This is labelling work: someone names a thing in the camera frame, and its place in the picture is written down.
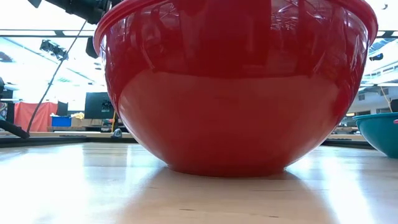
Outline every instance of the blue bin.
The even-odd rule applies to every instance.
[[[398,113],[370,114],[354,117],[363,137],[378,151],[398,159]]]
[[[53,127],[70,127],[72,118],[68,116],[52,117],[51,124]]]

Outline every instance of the red cloth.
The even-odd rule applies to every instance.
[[[35,111],[37,103],[17,103],[15,104],[14,124],[20,126],[23,130],[27,130],[30,118]],[[56,103],[42,103],[37,110],[35,119],[33,120],[30,131],[47,132],[47,127],[51,126],[51,113],[57,113],[58,105]]]

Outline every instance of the teal bowl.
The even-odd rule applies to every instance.
[[[398,159],[398,113],[354,117],[363,137],[378,151]]]

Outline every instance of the table surface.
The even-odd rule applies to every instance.
[[[0,150],[0,223],[397,223],[398,160],[319,147],[283,174],[173,172],[137,144]]]

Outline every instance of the red plastic bowl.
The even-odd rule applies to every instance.
[[[146,149],[173,170],[242,177],[280,172],[324,141],[376,32],[362,0],[125,0],[95,48]]]

